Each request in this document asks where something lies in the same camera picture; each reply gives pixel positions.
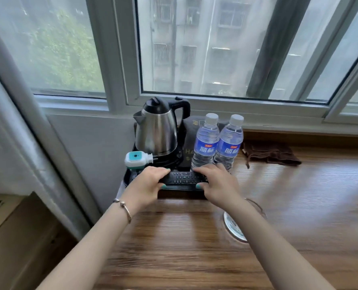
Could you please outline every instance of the brown towel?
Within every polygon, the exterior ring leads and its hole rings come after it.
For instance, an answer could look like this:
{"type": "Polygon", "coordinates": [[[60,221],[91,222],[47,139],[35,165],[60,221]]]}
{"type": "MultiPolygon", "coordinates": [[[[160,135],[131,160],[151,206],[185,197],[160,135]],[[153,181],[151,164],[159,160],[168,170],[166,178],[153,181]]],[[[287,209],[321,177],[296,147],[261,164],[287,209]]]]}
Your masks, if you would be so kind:
{"type": "Polygon", "coordinates": [[[297,166],[301,161],[293,154],[293,151],[285,143],[272,141],[244,141],[243,152],[246,166],[249,169],[249,160],[252,158],[263,159],[270,164],[297,166]]]}

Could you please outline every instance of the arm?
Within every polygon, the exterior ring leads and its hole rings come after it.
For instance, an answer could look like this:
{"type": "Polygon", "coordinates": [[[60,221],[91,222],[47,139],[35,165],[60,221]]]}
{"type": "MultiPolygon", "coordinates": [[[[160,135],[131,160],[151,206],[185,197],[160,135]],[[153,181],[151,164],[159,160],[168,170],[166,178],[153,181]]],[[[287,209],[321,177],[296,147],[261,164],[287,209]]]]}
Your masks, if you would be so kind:
{"type": "Polygon", "coordinates": [[[330,283],[302,257],[257,210],[239,195],[237,179],[222,164],[194,169],[207,183],[199,185],[211,203],[224,209],[247,238],[276,290],[334,290],[330,283]]]}
{"type": "MultiPolygon", "coordinates": [[[[158,181],[170,172],[166,168],[147,167],[121,198],[131,214],[157,199],[164,184],[158,181]]],[[[37,290],[90,290],[117,239],[128,225],[128,215],[119,203],[112,204],[85,237],[46,277],[37,290]]]]}

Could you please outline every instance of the water bottle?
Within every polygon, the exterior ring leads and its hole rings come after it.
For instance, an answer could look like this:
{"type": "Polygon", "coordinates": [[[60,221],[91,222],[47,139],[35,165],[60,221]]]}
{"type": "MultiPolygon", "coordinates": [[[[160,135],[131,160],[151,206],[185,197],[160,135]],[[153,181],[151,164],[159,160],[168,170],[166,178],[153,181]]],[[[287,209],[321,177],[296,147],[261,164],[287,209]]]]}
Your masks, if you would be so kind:
{"type": "Polygon", "coordinates": [[[239,146],[244,140],[244,132],[242,130],[243,123],[244,118],[234,114],[230,117],[230,123],[227,124],[220,133],[214,164],[222,163],[228,171],[233,167],[239,146]]]}
{"type": "Polygon", "coordinates": [[[199,128],[196,133],[191,169],[213,162],[216,146],[219,141],[219,129],[217,123],[217,114],[208,113],[206,115],[205,124],[199,128]]]}

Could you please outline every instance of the green foliage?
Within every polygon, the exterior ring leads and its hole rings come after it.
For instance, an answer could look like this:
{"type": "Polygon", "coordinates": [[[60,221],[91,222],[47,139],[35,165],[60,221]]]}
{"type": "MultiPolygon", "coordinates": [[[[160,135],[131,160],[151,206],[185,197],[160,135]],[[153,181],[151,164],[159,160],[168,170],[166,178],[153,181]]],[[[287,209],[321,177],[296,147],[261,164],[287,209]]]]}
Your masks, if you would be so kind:
{"type": "Polygon", "coordinates": [[[48,88],[104,92],[92,32],[64,11],[31,34],[29,55],[48,88]]]}

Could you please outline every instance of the electric kettle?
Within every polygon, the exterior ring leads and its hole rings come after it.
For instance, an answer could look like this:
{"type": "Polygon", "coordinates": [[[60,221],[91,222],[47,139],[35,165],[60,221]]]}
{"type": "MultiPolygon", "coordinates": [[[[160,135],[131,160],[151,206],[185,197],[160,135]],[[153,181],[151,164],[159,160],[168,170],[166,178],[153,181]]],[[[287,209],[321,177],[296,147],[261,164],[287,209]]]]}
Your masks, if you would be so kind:
{"type": "Polygon", "coordinates": [[[183,98],[176,97],[169,101],[159,97],[149,99],[141,111],[133,114],[137,122],[136,148],[154,156],[173,152],[178,146],[178,140],[183,145],[186,136],[183,119],[189,116],[190,103],[183,98]],[[175,110],[179,108],[183,108],[183,113],[178,129],[175,110]]]}

